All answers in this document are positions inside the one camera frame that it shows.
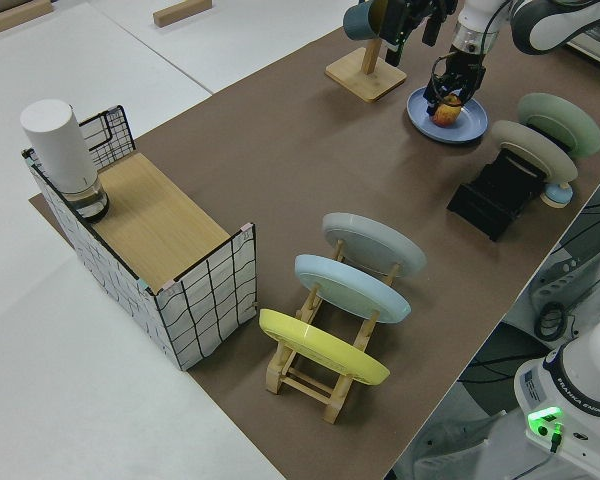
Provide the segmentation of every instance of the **white cylinder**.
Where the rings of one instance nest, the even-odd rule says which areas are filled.
[[[95,183],[98,172],[71,105],[40,100],[24,109],[20,124],[47,178],[60,192],[82,192]]]

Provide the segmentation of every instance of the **wooden block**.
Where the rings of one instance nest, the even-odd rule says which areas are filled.
[[[373,72],[364,73],[365,52],[365,48],[359,48],[345,55],[329,65],[325,73],[365,102],[375,102],[402,84],[407,74],[381,58],[377,59]]]
[[[153,13],[153,23],[165,27],[211,8],[211,0],[185,0]]]
[[[229,239],[141,153],[99,178],[110,206],[93,228],[154,292]]]
[[[51,0],[33,0],[0,12],[0,32],[53,12]]]

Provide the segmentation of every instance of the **light blue plate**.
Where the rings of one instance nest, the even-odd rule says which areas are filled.
[[[402,295],[361,270],[316,255],[298,255],[296,277],[311,290],[319,285],[318,296],[346,312],[362,318],[380,313],[379,323],[398,323],[411,313]]]
[[[473,98],[462,107],[455,123],[444,128],[438,127],[427,113],[427,100],[422,96],[424,90],[425,87],[419,88],[407,100],[409,119],[423,135],[438,142],[459,144],[480,138],[487,131],[487,112]]]

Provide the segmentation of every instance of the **brown table mat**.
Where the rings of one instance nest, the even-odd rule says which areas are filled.
[[[341,30],[215,94],[138,139],[152,162],[228,231],[257,225],[261,307],[293,314],[306,296],[293,273],[301,253],[329,255],[322,216],[341,211],[383,222],[415,241],[428,265],[394,287],[413,308],[378,325],[368,353],[392,372],[380,386],[354,384],[336,425],[322,404],[264,376],[275,343],[251,321],[191,375],[290,479],[380,479],[524,289],[600,182],[600,152],[577,162],[574,201],[562,210],[539,199],[498,243],[446,210],[498,151],[486,137],[448,146],[424,137],[405,113],[452,38],[447,22],[434,48],[409,41],[406,82],[366,104],[325,74],[360,45]],[[600,125],[600,68],[566,49],[525,56],[510,32],[485,61],[476,99],[496,120],[515,121],[529,92],[580,105]],[[127,112],[133,127],[133,112]],[[316,325],[353,339],[357,320],[325,306]]]

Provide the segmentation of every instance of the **apple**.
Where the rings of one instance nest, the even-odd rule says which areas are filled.
[[[440,103],[436,112],[431,117],[431,121],[439,127],[448,127],[449,125],[452,125],[462,110],[462,103],[455,93],[450,93],[444,97],[444,101],[450,105]]]

